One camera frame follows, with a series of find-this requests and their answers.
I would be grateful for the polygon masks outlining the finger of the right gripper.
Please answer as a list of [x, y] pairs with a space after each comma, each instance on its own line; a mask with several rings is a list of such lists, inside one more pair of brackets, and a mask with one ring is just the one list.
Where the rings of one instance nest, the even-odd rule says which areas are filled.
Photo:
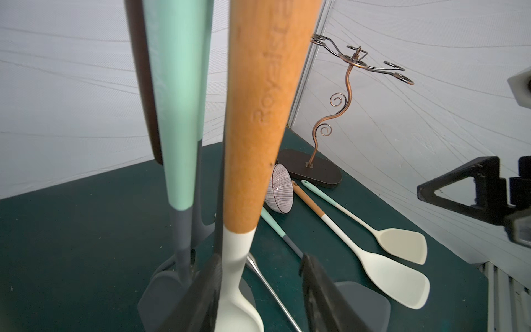
[[420, 201], [445, 210], [502, 225], [508, 213], [507, 181], [500, 158], [482, 156], [417, 187]]

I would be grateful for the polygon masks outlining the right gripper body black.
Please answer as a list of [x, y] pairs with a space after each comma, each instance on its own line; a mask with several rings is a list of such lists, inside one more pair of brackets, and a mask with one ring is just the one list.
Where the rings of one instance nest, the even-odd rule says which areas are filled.
[[530, 248], [530, 156], [518, 160], [518, 177], [509, 178], [510, 205], [504, 217], [509, 240]]

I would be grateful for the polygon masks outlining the cream spoon wooden handle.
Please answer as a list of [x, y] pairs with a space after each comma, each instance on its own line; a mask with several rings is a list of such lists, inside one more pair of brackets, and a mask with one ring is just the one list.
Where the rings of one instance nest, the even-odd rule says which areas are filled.
[[239, 284], [321, 6], [307, 0], [230, 4], [217, 331], [264, 330]]

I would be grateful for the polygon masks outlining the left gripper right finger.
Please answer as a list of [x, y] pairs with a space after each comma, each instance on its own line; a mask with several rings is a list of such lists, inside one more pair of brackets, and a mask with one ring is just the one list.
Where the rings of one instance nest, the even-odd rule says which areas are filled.
[[305, 254], [300, 276], [311, 331], [368, 331], [316, 257]]

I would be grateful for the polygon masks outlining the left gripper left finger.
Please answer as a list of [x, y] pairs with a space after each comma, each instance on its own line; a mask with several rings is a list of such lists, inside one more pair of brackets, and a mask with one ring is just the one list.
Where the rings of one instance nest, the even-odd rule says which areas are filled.
[[214, 331], [222, 272], [221, 256], [213, 254], [181, 301], [156, 331]]

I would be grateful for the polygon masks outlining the steel turner metal handle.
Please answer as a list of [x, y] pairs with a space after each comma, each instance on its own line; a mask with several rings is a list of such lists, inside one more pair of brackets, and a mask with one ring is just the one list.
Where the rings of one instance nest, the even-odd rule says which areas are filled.
[[279, 305], [279, 307], [281, 308], [282, 312], [287, 317], [288, 321], [291, 323], [293, 328], [297, 332], [302, 332], [302, 329], [300, 328], [300, 326], [297, 324], [297, 322], [295, 321], [293, 316], [290, 314], [290, 312], [288, 311], [286, 306], [283, 304], [283, 302], [281, 301], [279, 296], [275, 293], [275, 291], [273, 290], [272, 286], [268, 283], [266, 278], [263, 276], [262, 272], [260, 271], [260, 269], [258, 267], [256, 259], [254, 258], [254, 256], [251, 253], [248, 253], [248, 255], [247, 255], [246, 266], [261, 280], [261, 282], [267, 288], [267, 290], [270, 292], [272, 297], [275, 299], [275, 301], [277, 302], [277, 304]]

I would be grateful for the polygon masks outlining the cream spatula wooden handle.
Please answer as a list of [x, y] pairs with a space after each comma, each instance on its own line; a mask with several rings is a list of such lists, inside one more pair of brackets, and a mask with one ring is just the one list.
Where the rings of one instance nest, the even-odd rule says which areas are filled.
[[411, 309], [424, 307], [430, 294], [430, 281], [421, 272], [384, 255], [357, 246], [335, 222], [296, 184], [294, 192], [353, 251], [369, 279], [386, 295]]

